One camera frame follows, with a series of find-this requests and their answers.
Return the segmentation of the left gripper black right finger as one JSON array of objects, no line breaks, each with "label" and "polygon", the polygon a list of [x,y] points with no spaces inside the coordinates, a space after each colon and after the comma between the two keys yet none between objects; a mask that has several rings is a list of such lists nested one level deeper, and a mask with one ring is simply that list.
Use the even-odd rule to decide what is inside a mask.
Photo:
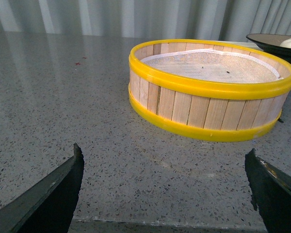
[{"label": "left gripper black right finger", "polygon": [[245,171],[252,191],[251,203],[269,233],[291,233],[291,176],[257,157],[245,155]]}]

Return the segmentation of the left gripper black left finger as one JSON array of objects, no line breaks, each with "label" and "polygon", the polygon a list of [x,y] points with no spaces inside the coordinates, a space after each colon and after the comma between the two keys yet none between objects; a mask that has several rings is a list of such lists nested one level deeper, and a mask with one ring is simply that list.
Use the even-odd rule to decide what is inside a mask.
[{"label": "left gripper black left finger", "polygon": [[74,155],[0,209],[0,233],[66,233],[79,199],[84,159]]}]

